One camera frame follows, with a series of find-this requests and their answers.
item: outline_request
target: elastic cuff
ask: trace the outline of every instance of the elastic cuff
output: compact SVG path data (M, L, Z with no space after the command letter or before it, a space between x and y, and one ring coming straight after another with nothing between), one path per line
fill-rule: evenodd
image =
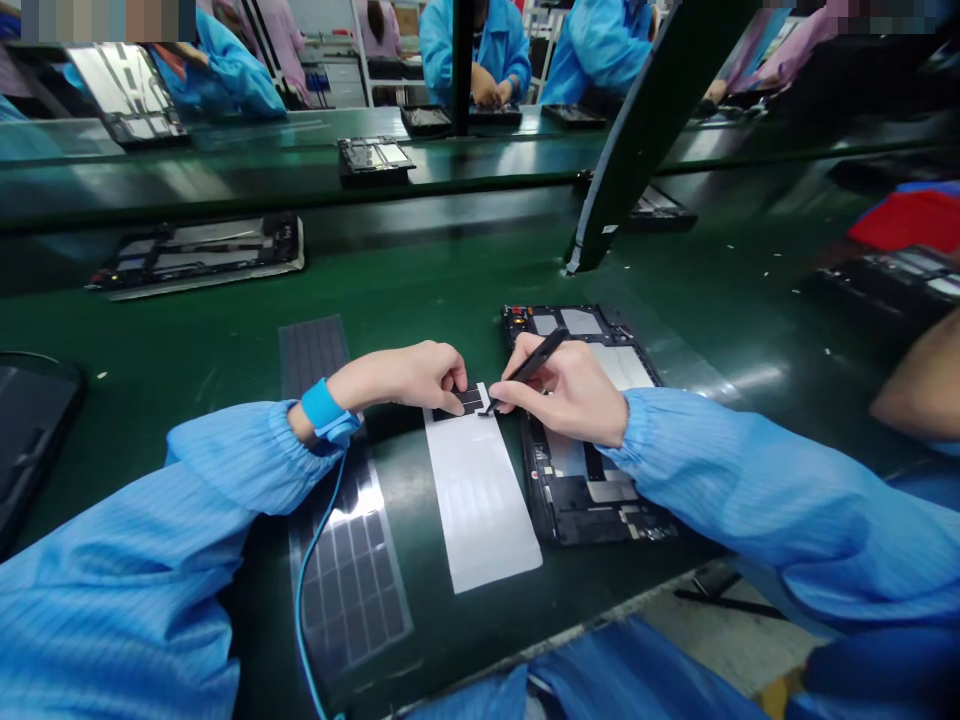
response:
M323 469L324 460L307 450L290 427L287 413L296 404L296 400L282 400L274 404L267 415L267 426L283 456L293 463L304 477L312 478Z
M650 424L650 408L643 399L642 391L627 390L623 393L627 401L627 430L623 434L623 445L620 448L611 448L606 445L597 445L596 448L613 460L617 467L628 464L636 465L641 462L643 450L647 442L647 428Z

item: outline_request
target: person's right hand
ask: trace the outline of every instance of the person's right hand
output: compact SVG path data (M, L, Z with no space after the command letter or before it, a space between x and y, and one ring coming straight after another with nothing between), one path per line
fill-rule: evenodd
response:
M520 367L542 342L543 338L537 335L518 335L501 380ZM552 394L542 395L540 390ZM503 403L502 413L522 407L561 435L612 448L623 445L629 419L627 401L586 343L563 343L529 384L498 382L490 387L489 394Z
M500 107L500 91L493 75L480 63L474 63L470 74L470 92L480 107Z

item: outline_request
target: black metal bar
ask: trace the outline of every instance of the black metal bar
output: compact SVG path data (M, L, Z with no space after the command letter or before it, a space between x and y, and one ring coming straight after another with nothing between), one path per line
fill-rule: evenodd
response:
M673 7L607 138L567 272L600 264L759 7L759 0L683 0Z
M474 0L454 0L453 3L453 134L467 134L470 117L470 74L473 67L473 12Z
M263 14L260 12L260 5L257 4L257 0L240 0L243 3L244 12L247 14L247 19L250 21L250 27L253 30L253 40L257 44L257 48L260 50L260 54L263 55L263 64L267 67L267 72L270 73L271 78L275 78L277 75L280 76L283 81L284 91L290 95L290 86L287 85L287 78L283 75L283 68L280 67L280 58L277 57L277 51L273 47L273 42L270 40L270 33L267 32L267 24L263 21ZM257 11L257 16L254 18L253 14L250 12L250 4L253 3L253 7ZM260 30L263 30L263 37L260 37Z
M692 600L701 605L712 605L727 610L739 610L740 612L750 613L751 615L762 615L763 617L773 618L774 620L787 620L789 622L786 615L769 605L761 605L760 603L748 602L746 600L730 600L724 597L708 597L695 590L674 590L673 594L681 600Z

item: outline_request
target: hand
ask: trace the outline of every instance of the hand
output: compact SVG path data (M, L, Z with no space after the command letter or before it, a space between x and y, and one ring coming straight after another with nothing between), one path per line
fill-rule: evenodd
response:
M543 338L520 333L501 380L523 363ZM552 395L541 395L549 390ZM565 342L533 376L529 385L498 382L490 397L502 401L500 412L522 407L551 430L575 440L618 448L623 445L629 410L586 343Z
M704 100L710 100L717 105L720 104L720 101L723 100L724 96L727 94L727 81L717 78L712 83L710 87L707 88L707 94L703 96Z
M210 66L210 58L207 54L190 43L157 43L157 45L161 45L164 50L173 53L188 65L204 68Z
M656 5L650 8L650 30L647 33L647 40L654 42L660 33L660 8Z
M463 403L451 392L454 386L459 392L467 389L463 358L453 346L433 340L364 355L327 378L330 397L352 413L395 402L463 415ZM309 445L316 441L314 427L300 403L290 408L287 419L301 442Z
M513 98L513 83L508 79L497 85L497 95L501 105L509 105Z
M473 93L473 101L480 107L499 107L500 105L497 83L493 75L479 63L474 63L471 70L470 92Z

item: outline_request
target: person's left hand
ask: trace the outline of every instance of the person's left hand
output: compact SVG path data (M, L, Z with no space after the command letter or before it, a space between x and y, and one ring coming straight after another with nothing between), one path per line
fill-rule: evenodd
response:
M513 83L509 80L504 80L497 85L497 95L500 98L501 105L509 105L510 99L513 97Z
M330 397L352 413L394 402L463 415L463 403L451 392L454 387L459 392L467 389L463 358L452 345L433 340L364 355L327 378ZM300 403L290 408L287 418L301 441L316 440Z

